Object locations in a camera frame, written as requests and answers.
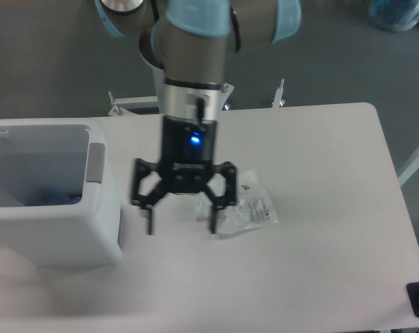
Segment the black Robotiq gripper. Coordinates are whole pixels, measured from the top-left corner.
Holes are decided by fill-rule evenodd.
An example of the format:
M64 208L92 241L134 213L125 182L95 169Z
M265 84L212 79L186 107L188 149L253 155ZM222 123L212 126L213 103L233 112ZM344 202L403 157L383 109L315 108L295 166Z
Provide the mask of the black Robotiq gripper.
M216 234L218 211L237 202L237 168L231 162L214 164L217 121L162 118L161 153L158 164L136 158L132 173L130 203L146 216L146 233L154 235L154 207L167 192L197 194L204 192L210 206L209 231ZM160 180L147 194L140 192L144 178L158 172ZM215 174L223 176L225 187L217 196L209 181Z

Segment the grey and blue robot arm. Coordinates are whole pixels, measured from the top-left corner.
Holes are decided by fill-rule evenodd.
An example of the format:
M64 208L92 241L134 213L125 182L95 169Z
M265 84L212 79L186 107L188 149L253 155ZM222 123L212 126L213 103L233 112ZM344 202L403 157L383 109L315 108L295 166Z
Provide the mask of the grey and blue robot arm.
M218 114L228 55L294 35L299 1L97 1L111 35L139 33L139 51L162 72L157 100L162 115L160 158L136 159L130 201L145 211L153 233L153 209L167 194L205 194L209 231L217 214L237 199L237 168L214 163Z

